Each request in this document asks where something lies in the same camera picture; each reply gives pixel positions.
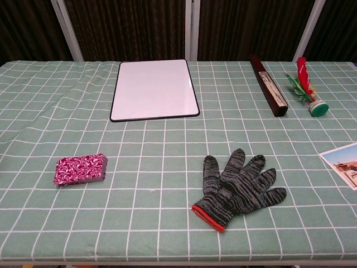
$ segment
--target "red feather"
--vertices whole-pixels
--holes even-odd
[[[308,88],[308,74],[307,74],[307,69],[306,69],[306,58],[304,57],[300,57],[297,59],[297,76],[299,78],[299,82],[301,84],[301,86],[303,87],[303,89],[305,90],[305,92],[307,94],[311,94],[312,90],[309,90]]]

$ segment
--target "pink patterned box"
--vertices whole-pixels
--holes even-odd
[[[103,181],[107,162],[103,154],[62,158],[56,165],[54,184],[64,186]]]

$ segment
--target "glove finger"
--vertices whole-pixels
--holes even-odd
[[[222,173],[222,178],[223,179],[230,179],[234,178],[237,176],[237,174],[240,172],[242,169],[242,166],[245,162],[245,153],[242,149],[237,149],[235,150],[229,160],[227,165],[225,166],[225,169]]]
[[[203,193],[218,193],[219,167],[216,158],[207,155],[203,162]]]
[[[253,187],[259,192],[265,192],[275,182],[277,172],[275,169],[268,169],[252,180]]]
[[[266,158],[263,155],[253,157],[240,171],[248,179],[254,179],[262,171],[266,164]]]
[[[284,188],[274,188],[261,193],[260,195],[262,197],[260,204],[262,205],[262,208],[265,208],[282,202],[286,197],[286,190]]]

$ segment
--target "green shuttlecock base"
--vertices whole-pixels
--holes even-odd
[[[320,117],[326,114],[329,106],[322,100],[316,100],[308,105],[308,109],[313,117]]]

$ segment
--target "whiteboard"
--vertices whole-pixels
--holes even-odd
[[[112,122],[200,114],[186,60],[136,61],[119,65]]]

